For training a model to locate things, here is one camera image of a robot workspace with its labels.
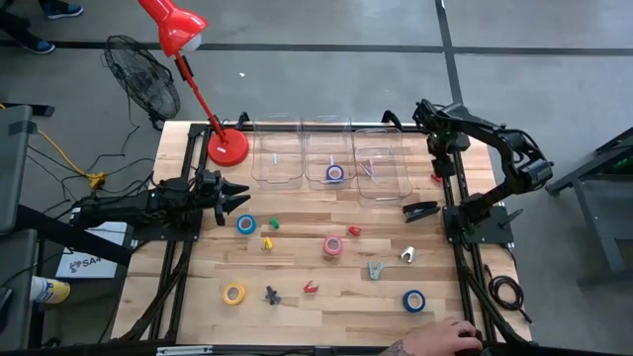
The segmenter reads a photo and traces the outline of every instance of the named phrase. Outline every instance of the green toy piece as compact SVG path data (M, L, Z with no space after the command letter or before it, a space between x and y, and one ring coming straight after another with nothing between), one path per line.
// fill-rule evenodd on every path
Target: green toy piece
M279 223L275 218L270 218L270 224L273 226L274 229L279 228Z

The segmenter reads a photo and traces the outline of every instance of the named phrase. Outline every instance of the wooden table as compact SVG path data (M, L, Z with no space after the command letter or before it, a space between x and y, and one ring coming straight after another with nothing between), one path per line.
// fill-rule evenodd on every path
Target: wooden table
M156 179L180 175L190 124L165 124L154 166ZM413 186L405 203L436 200L443 205L441 185L429 178L431 156L424 137L413 133L404 137ZM488 151L481 142L473 140L463 158L470 192L484 192L495 185ZM205 212L189 267L178 343L380 346L404 337L413 327L450 315L462 317L455 260L440 215L404 223L400 207L363 207L358 203L356 182L342 191L310 190L306 182L297 190L262 190L251 178L251 165L252 151L243 163L221 168L228 181L250 186L252 198L226 218L226 226L216 225L213 211ZM208 169L217 168L209 161ZM241 235L234 226L245 213L258 221L257 231L250 236ZM271 217L279 221L279 230L269 226ZM350 225L361 226L362 235L346 233ZM333 261L322 255L327 234L345 236L344 251ZM261 249L266 236L273 239L273 251ZM400 259L408 246L415 247L416 253L411 265ZM495 275L516 278L506 251L496 245L481 249L484 263ZM164 242L154 241L133 256L113 337L130 329L154 297L164 250ZM368 261L385 263L379 281L369 279ZM315 295L304 294L309 280L318 283ZM223 302L222 290L229 283L246 289L239 306ZM264 299L268 285L279 291L281 305L271 307ZM424 311L404 310L402 297L411 289L425 294ZM475 308L482 328L481 312ZM518 312L502 313L520 335L530 337ZM163 329L167 324L166 316Z

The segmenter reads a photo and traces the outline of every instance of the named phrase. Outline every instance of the person's arm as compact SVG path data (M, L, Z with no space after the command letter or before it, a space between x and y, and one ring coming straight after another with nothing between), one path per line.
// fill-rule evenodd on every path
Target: person's arm
M414 329L380 356L453 356L463 350L481 350L483 345L476 333L470 322L449 317Z

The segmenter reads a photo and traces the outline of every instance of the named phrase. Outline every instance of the red lamp base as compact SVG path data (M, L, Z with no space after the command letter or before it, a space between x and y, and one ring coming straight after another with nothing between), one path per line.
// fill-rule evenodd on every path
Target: red lamp base
M217 134L209 139L207 153L214 163L222 167L231 167L240 163L248 154L248 139L244 133L234 129L225 130L227 143L223 143Z

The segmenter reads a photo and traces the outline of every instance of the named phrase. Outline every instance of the gray concrete floor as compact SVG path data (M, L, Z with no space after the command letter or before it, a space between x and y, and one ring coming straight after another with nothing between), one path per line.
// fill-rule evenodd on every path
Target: gray concrete floor
M50 22L35 1L18 1L13 12L29 16L33 31L55 41L102 42L123 34L156 42L155 25L136 1L82 0L85 14ZM207 17L205 43L292 45L441 45L434 1L406 0L181 0L182 7ZM626 0L445 0L454 45L536 47L631 47ZM58 49L36 56L0 47L0 102L56 106L52 118L35 118L82 167L100 153L117 152L132 128L127 99L101 50ZM174 70L173 62L155 51ZM222 118L248 111L253 116L296 112L304 116L343 114L378 121L386 109L408 120L421 97L448 103L451 91L444 55L404 52L197 51L188 54L202 92ZM464 102L493 122L529 132L561 177L588 154L631 126L631 56L457 55ZM176 120L203 120L189 88L176 81L182 109ZM153 157L160 135L133 104L141 126L126 156L98 165L111 171L138 158ZM55 155L38 136L31 144ZM70 175L31 153L57 177ZM108 180L117 190L143 178L149 162ZM501 178L498 165L496 177ZM88 193L80 180L68 187ZM43 210L61 200L59 184L28 162L22 203ZM512 197L506 204L525 213L512 227L526 307L541 344L630 354L633 350L633 290L630 286L579 290L579 278L605 271L576 197L544 191ZM51 212L63 211L64 208ZM47 336L64 344L94 342L115 303L115 284L101 296L51 312ZM84 285L83 290L91 290Z

